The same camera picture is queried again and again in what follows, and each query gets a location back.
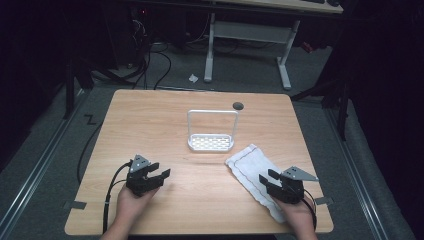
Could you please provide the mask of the person's right hand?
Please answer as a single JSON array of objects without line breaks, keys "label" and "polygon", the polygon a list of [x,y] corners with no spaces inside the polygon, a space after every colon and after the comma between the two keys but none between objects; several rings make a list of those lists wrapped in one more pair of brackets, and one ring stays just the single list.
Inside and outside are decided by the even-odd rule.
[{"label": "person's right hand", "polygon": [[297,204],[284,203],[277,198],[272,198],[272,200],[281,208],[286,221],[297,234],[315,232],[310,210],[312,201],[308,197],[304,197]]}]

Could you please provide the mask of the white-legged desk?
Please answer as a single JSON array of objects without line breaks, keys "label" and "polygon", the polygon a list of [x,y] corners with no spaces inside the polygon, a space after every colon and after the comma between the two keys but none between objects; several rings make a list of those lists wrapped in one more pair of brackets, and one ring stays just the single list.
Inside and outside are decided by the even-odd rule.
[{"label": "white-legged desk", "polygon": [[[333,6],[330,0],[212,0],[212,5],[218,3],[233,4],[234,6],[258,7],[269,10],[284,10],[288,13],[324,14],[325,16],[343,13],[340,5]],[[210,14],[208,52],[206,56],[204,81],[210,83],[213,79],[214,41],[216,38],[246,40],[283,44],[282,55],[276,58],[282,86],[285,90],[292,88],[286,68],[286,61],[297,35],[300,18],[293,20],[291,27],[271,26],[265,24],[242,23],[231,20],[216,20],[215,14]]]}]

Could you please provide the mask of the metal floor rail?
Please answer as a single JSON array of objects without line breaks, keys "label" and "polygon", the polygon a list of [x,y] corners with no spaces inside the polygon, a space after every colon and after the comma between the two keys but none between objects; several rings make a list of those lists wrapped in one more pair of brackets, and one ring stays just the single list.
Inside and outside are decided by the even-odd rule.
[{"label": "metal floor rail", "polygon": [[343,153],[343,162],[350,178],[351,185],[355,191],[362,212],[367,220],[370,230],[374,236],[374,239],[388,240],[386,229],[381,222],[376,206],[368,192],[367,187],[364,184],[364,181],[360,175],[360,171],[358,170],[355,164],[353,155],[348,147],[348,144],[345,140],[342,139],[338,132],[335,113],[332,110],[328,109],[324,109],[323,112],[327,120],[329,121],[330,128],[332,129],[332,132],[334,133],[337,139],[338,145],[341,148],[341,151]]},{"label": "metal floor rail", "polygon": [[78,90],[74,107],[65,114],[66,96],[60,92],[35,121],[11,162],[0,173],[0,240],[9,237],[51,164],[76,111],[89,94],[89,90]]}]

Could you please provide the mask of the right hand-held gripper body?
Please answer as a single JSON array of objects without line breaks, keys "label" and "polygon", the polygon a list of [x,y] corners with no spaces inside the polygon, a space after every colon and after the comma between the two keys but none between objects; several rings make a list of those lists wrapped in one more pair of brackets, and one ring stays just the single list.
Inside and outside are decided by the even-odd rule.
[{"label": "right hand-held gripper body", "polygon": [[278,200],[288,203],[297,204],[304,198],[304,181],[318,182],[319,178],[311,175],[310,173],[292,166],[281,172],[281,179],[278,189],[267,193],[277,198]]}]

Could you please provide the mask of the person's left hand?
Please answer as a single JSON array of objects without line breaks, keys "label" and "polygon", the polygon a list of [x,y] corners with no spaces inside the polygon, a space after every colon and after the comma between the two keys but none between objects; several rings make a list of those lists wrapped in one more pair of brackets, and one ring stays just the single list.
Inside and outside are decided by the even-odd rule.
[{"label": "person's left hand", "polygon": [[143,196],[138,197],[133,192],[123,186],[118,194],[117,209],[114,222],[121,227],[130,229],[141,216],[150,200],[158,189],[148,191]]}]

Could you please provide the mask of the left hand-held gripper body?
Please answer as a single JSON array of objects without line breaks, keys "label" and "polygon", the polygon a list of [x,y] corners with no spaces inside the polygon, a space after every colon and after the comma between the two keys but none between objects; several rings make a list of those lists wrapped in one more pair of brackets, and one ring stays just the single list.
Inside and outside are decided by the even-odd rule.
[{"label": "left hand-held gripper body", "polygon": [[156,180],[158,175],[153,177],[148,176],[149,173],[146,171],[146,167],[150,164],[153,163],[141,155],[136,155],[131,162],[126,178],[126,187],[138,197],[163,185],[163,182]]}]

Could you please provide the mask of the black metal stand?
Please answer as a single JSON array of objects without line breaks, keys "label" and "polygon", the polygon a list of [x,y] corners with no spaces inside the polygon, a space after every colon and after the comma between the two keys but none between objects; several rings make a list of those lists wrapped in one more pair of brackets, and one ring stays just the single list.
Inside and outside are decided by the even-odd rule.
[{"label": "black metal stand", "polygon": [[322,96],[321,106],[324,109],[337,107],[338,118],[336,131],[339,137],[345,141],[345,127],[348,117],[348,101],[352,77],[346,74],[335,77],[333,80],[317,83],[315,86],[291,96],[292,101],[299,101],[308,96]]},{"label": "black metal stand", "polygon": [[77,81],[84,90],[91,90],[94,87],[88,62],[83,58],[71,58],[66,65],[65,119],[69,119],[74,110],[75,81]]}]

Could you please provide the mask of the white towel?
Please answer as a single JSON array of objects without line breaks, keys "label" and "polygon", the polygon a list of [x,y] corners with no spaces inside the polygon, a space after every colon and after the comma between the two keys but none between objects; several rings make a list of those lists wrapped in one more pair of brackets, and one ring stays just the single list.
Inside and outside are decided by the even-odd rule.
[{"label": "white towel", "polygon": [[269,210],[276,222],[285,222],[281,208],[273,201],[267,193],[266,187],[259,181],[259,176],[268,176],[269,169],[279,172],[279,168],[265,156],[258,146],[250,144],[228,158],[226,165],[253,198]]}]

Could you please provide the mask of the white rack with perforated tray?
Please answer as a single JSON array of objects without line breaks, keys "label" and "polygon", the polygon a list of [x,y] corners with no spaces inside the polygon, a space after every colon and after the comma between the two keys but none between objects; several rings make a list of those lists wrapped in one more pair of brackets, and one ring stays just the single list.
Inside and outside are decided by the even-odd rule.
[{"label": "white rack with perforated tray", "polygon": [[189,148],[198,153],[229,152],[234,146],[238,119],[236,110],[189,110]]}]

